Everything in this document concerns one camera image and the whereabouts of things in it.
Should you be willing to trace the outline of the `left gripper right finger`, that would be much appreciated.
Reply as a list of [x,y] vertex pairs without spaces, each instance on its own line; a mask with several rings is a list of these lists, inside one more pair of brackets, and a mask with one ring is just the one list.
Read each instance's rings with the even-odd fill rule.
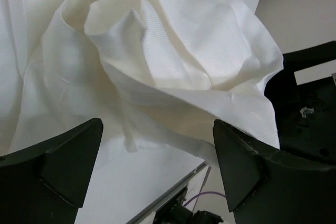
[[335,166],[279,150],[221,120],[213,138],[236,223],[335,223]]

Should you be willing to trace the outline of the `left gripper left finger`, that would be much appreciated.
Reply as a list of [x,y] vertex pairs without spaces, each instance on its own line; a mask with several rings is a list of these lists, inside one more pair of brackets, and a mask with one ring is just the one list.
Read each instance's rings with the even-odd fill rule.
[[1,223],[74,223],[98,155],[103,122],[1,156]]

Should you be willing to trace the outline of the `white pleated skirt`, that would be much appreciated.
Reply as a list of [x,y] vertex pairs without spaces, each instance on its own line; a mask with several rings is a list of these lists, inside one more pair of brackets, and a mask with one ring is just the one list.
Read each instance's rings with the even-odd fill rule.
[[1,153],[91,118],[101,163],[170,145],[216,164],[216,119],[279,148],[282,69],[242,0],[1,0]]

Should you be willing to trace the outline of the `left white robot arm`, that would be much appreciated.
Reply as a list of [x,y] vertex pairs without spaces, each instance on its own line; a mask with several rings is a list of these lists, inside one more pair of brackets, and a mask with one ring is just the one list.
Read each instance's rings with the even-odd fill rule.
[[[266,86],[280,149],[213,126],[236,223],[335,223],[335,42],[284,55]],[[1,157],[1,223],[74,223],[103,133],[99,118]]]

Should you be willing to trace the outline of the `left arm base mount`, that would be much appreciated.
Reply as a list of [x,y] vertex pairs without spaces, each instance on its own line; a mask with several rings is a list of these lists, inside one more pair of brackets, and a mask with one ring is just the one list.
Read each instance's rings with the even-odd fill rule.
[[168,200],[163,206],[161,206],[155,214],[153,223],[175,223],[175,224],[218,224],[224,223],[222,217],[205,210],[198,210],[192,212],[187,209],[191,203],[197,200],[203,195],[219,195],[226,197],[224,194],[215,191],[205,191],[196,194],[191,199],[186,200],[187,188],[181,189],[176,196]]

